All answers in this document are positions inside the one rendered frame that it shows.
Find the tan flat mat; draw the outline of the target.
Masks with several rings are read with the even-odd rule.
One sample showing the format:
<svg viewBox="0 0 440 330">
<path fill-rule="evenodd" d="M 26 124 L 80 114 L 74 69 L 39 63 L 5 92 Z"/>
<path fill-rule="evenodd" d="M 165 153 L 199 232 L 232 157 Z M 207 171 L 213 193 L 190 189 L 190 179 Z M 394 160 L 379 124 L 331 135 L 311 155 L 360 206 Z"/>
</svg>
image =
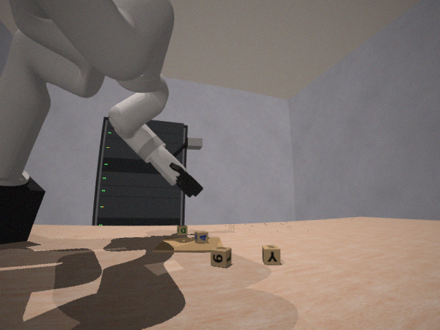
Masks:
<svg viewBox="0 0 440 330">
<path fill-rule="evenodd" d="M 153 252 L 210 252 L 217 246 L 223 247 L 219 237 L 208 238 L 208 243 L 196 243 L 195 238 L 166 237 Z"/>
</svg>

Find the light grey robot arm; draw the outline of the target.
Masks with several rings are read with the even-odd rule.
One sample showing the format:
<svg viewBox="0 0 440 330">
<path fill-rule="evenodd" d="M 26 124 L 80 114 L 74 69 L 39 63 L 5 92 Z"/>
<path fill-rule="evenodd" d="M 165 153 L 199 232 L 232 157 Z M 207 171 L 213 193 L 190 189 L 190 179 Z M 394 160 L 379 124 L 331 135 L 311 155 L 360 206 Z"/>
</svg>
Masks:
<svg viewBox="0 0 440 330">
<path fill-rule="evenodd" d="M 109 110 L 115 132 L 144 161 L 163 144 L 146 123 L 168 100 L 171 0 L 9 2 L 18 30 L 0 77 L 0 186 L 30 178 L 24 168 L 51 106 L 46 83 L 90 98 L 115 79 L 137 92 Z"/>
</svg>

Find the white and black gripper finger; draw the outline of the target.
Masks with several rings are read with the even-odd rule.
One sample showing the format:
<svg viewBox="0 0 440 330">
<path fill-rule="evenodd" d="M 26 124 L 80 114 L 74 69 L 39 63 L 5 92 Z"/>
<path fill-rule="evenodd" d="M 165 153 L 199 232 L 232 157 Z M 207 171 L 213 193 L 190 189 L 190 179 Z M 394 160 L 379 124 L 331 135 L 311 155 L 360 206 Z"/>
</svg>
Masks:
<svg viewBox="0 0 440 330">
<path fill-rule="evenodd" d="M 184 187 L 185 185 L 183 185 L 180 181 L 176 180 L 176 184 L 178 185 L 178 187 L 188 196 L 191 197 L 192 194 Z"/>
<path fill-rule="evenodd" d="M 177 179 L 185 185 L 185 187 L 196 197 L 204 188 L 187 172 L 183 170 L 181 166 L 174 163 L 169 165 L 174 171 L 177 171 L 180 175 L 176 176 Z"/>
</svg>

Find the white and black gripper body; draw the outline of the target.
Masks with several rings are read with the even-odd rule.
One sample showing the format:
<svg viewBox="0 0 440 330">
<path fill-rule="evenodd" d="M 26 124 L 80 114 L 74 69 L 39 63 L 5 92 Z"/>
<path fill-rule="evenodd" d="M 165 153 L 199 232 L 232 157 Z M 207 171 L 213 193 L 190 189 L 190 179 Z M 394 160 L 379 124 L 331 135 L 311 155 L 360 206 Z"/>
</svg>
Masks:
<svg viewBox="0 0 440 330">
<path fill-rule="evenodd" d="M 165 143 L 158 146 L 145 160 L 146 163 L 152 163 L 152 165 L 157 169 L 157 171 L 169 182 L 171 186 L 174 186 L 177 182 L 176 176 L 179 173 L 174 171 L 169 165 L 174 163 L 181 166 L 184 171 L 186 169 L 184 166 L 165 149 Z M 163 148 L 164 147 L 164 148 Z"/>
</svg>

